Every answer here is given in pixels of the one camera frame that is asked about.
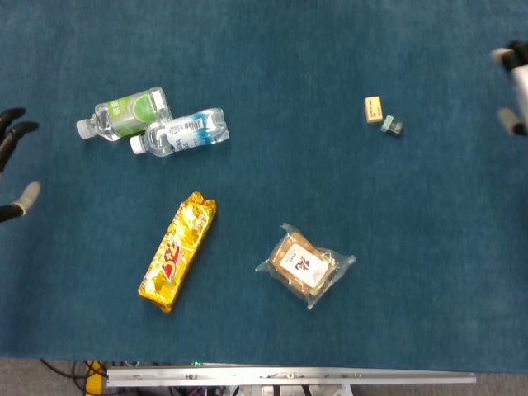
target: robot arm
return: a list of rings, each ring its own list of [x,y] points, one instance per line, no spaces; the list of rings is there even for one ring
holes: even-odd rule
[[[8,129],[14,120],[22,117],[25,113],[26,109],[17,107],[5,110],[0,114],[0,176],[6,167],[7,161],[15,151],[18,141],[26,133],[33,132],[39,127],[36,122],[29,121],[20,122]],[[0,206],[0,222],[25,215],[32,207],[39,193],[40,183],[33,181],[22,192],[20,198],[14,200],[10,205]]]
[[[507,48],[495,49],[492,60],[501,64],[508,72],[517,102],[521,110],[521,118],[507,108],[498,111],[498,118],[510,134],[528,135],[528,43],[512,41]]]

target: bottle cap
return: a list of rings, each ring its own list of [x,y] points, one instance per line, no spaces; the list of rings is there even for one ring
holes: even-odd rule
[[[132,152],[134,154],[143,154],[147,152],[147,150],[145,150],[145,147],[143,146],[143,142],[141,141],[141,136],[131,137],[130,147],[132,148]]]
[[[77,132],[83,139],[93,138],[97,132],[88,126],[88,120],[77,121]]]

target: food package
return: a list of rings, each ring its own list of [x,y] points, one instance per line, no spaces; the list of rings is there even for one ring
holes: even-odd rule
[[[164,312],[172,309],[193,256],[216,213],[216,202],[193,192],[178,208],[148,266],[138,293]]]
[[[286,235],[256,271],[266,271],[279,279],[311,309],[356,261],[332,250],[315,248],[298,229],[282,224]]]

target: bottle label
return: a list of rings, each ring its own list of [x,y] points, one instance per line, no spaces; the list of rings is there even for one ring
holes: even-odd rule
[[[314,256],[298,243],[291,245],[280,260],[280,266],[308,287],[317,286],[328,270],[326,261]]]
[[[106,103],[112,128],[120,137],[137,134],[156,120],[149,91],[143,91]]]
[[[206,118],[200,113],[178,118],[169,124],[168,143],[174,152],[211,144]]]

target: yellow snack wrapper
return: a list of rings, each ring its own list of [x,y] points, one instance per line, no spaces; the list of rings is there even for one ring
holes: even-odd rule
[[[216,213],[216,202],[193,192],[178,208],[138,293],[170,312],[191,260]]]

